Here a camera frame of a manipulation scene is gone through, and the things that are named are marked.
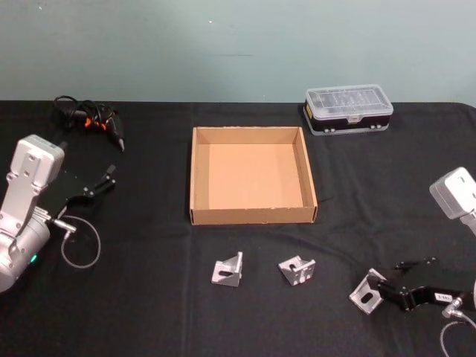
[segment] gray cable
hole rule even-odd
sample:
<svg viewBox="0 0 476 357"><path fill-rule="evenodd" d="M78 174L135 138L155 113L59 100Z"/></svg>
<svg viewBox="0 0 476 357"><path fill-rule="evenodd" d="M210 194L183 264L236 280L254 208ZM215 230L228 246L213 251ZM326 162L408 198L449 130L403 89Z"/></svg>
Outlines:
<svg viewBox="0 0 476 357"><path fill-rule="evenodd" d="M469 318L468 316L464 315L462 312L460 314L460 317L461 318L464 318L466 320L466 322L468 322L475 330L476 330L476 323L471 319ZM458 325L458 324L464 324L464 322L462 321L453 321L453 322L450 322L449 324L446 324L442 329L441 329L441 333L440 333L440 345L441 345L441 349L443 350L443 353L445 355L445 357L449 357L449 354L448 354L448 351L446 350L445 348L445 341L444 341L444 337L445 337L445 332L446 330L451 327L451 326L454 326L454 325Z"/></svg>
<svg viewBox="0 0 476 357"><path fill-rule="evenodd" d="M96 257L95 259L90 262L89 264L86 264L84 266L79 266L77 264L74 264L73 262L71 262L67 257L66 257L66 254L65 254L65 244L66 244L66 241L68 240L68 237L65 237L65 239L62 240L62 243L61 243L61 255L62 255L62 258L67 262L67 264L69 264L70 266L72 266L73 268L77 268L77 269L87 269L87 268L91 268L94 264L97 263L97 261L99 260L99 256L101 255L101 238L99 237L99 233L96 231L96 228L94 228L94 226L89 223L88 221L86 221L85 219L83 218L80 218L80 217L76 217L76 216L63 216L64 218L69 218L69 219L76 219L78 221L81 221L83 223L86 223L90 229L93 230L93 232L96 234L96 239L97 239L97 254L96 254Z"/></svg>

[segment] metal connector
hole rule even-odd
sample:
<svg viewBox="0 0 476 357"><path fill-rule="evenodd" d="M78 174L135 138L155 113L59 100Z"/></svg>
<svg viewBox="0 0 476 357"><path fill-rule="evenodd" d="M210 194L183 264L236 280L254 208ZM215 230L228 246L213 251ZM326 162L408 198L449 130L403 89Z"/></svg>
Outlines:
<svg viewBox="0 0 476 357"><path fill-rule="evenodd" d="M461 297L457 297L454 299L442 312L441 314L445 318L451 318L451 317L456 317L456 318L461 318L463 317L463 313L459 310L459 308L463 305L463 300Z"/></svg>
<svg viewBox="0 0 476 357"><path fill-rule="evenodd" d="M217 260L211 282L213 284L238 287L239 280L242 276L242 267L243 253L241 251L239 251L235 257L225 260L224 262Z"/></svg>
<svg viewBox="0 0 476 357"><path fill-rule="evenodd" d="M76 227L74 227L73 225L70 225L70 224L68 224L64 221L61 221L59 219L53 219L52 222L57 227L65 230L65 236L63 237L63 239L68 239L70 235L72 235L74 232L76 232Z"/></svg>
<svg viewBox="0 0 476 357"><path fill-rule="evenodd" d="M277 265L293 286L309 280L314 274L315 261L302 260L298 255Z"/></svg>
<svg viewBox="0 0 476 357"><path fill-rule="evenodd" d="M356 290L349 295L349 299L363 312L370 315L383 301L380 293L377 290L372 290L367 281L369 277L377 277L386 280L383 275L377 272L374 268L369 270L369 274L360 282Z"/></svg>

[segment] bracket hole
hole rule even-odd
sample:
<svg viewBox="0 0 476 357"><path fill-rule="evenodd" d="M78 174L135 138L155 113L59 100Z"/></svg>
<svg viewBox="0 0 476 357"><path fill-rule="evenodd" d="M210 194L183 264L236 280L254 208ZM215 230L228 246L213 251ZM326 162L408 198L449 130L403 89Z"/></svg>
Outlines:
<svg viewBox="0 0 476 357"><path fill-rule="evenodd" d="M368 303L371 298L373 298L373 294L371 292L368 292L362 297L362 299L360 299L360 301L361 303Z"/></svg>
<svg viewBox="0 0 476 357"><path fill-rule="evenodd" d="M229 272L229 271L219 271L218 272L218 275L222 276L222 277L230 277L231 275L233 275L233 273Z"/></svg>

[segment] metal bracket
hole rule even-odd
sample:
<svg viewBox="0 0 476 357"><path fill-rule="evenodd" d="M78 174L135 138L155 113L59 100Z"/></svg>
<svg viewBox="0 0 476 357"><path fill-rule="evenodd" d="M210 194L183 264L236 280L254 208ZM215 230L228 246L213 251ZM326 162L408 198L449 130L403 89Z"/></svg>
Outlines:
<svg viewBox="0 0 476 357"><path fill-rule="evenodd" d="M298 255L277 265L291 285L302 284L314 274L315 261L302 260Z"/></svg>
<svg viewBox="0 0 476 357"><path fill-rule="evenodd" d="M226 285L238 287L239 280L241 279L241 269L243 267L243 253L238 252L233 258L230 258L224 262L219 260L215 263L215 269L211 277L213 284Z"/></svg>
<svg viewBox="0 0 476 357"><path fill-rule="evenodd" d="M374 268L369 270L369 274L360 282L357 289L349 295L349 299L357 305L357 307L370 315L383 301L380 293L377 290L372 290L367 281L369 277L376 277L381 280L386 280L383 275L377 272Z"/></svg>

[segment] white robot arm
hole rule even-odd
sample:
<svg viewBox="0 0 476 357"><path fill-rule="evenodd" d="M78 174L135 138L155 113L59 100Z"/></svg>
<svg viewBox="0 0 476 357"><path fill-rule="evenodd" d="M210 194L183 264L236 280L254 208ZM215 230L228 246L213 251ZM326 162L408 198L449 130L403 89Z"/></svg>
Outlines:
<svg viewBox="0 0 476 357"><path fill-rule="evenodd" d="M64 157L62 147L37 135L27 136L16 145L0 209L0 292L15 283L49 240L49 225L64 229L65 239L76 231L74 226L58 219L69 201L78 197L92 199L115 185L108 171L99 184L85 187L76 176L60 172ZM44 195L59 175L63 183L60 189L48 190L49 197ZM40 195L46 198L47 209L37 206Z"/></svg>
<svg viewBox="0 0 476 357"><path fill-rule="evenodd" d="M430 193L449 219L459 218L476 235L476 182L464 167L430 186Z"/></svg>

